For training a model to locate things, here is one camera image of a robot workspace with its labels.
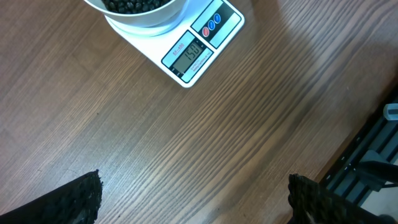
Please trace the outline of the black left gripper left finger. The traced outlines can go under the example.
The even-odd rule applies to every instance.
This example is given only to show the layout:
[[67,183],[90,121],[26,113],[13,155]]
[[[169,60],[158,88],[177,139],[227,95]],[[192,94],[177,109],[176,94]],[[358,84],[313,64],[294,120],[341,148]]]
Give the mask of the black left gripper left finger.
[[3,224],[94,224],[102,201],[99,171],[81,177],[1,215]]

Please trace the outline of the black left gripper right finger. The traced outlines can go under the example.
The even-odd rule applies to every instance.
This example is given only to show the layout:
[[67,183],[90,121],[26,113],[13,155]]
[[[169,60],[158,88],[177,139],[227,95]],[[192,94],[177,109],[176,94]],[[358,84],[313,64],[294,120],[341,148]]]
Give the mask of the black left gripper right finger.
[[298,174],[289,175],[291,224],[391,224],[390,215],[374,215]]

